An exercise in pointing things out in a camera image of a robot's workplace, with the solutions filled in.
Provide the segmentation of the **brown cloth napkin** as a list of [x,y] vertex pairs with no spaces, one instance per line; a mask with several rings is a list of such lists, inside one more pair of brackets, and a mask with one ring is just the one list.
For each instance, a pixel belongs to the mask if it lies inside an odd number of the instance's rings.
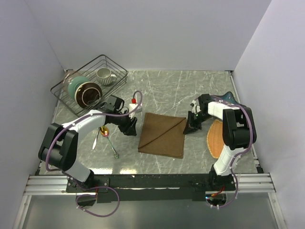
[[182,159],[185,117],[146,113],[138,145],[140,153]]

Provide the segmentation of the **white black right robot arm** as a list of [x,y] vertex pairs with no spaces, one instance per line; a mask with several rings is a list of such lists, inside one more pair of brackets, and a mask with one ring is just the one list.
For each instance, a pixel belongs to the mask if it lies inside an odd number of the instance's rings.
[[232,92],[226,92],[224,95],[202,94],[195,98],[190,106],[192,109],[188,111],[184,135],[201,130],[202,123],[211,117],[222,121],[221,139],[224,146],[208,177],[210,188],[219,190],[233,181],[233,167],[238,158],[248,152],[256,142],[252,110],[238,103]]

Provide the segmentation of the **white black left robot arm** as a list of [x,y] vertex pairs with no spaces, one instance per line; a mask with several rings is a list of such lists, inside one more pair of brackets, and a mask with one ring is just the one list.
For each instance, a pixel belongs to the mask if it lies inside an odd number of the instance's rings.
[[49,125],[38,157],[45,162],[47,171],[60,171],[72,178],[78,187],[88,192],[94,188],[94,172],[77,160],[79,143],[94,129],[107,124],[118,126],[127,136],[136,136],[135,125],[137,118],[132,115],[142,106],[142,100],[134,105],[129,112],[122,112],[118,102],[119,97],[110,98],[101,109],[90,110],[87,114],[65,124],[52,123]]

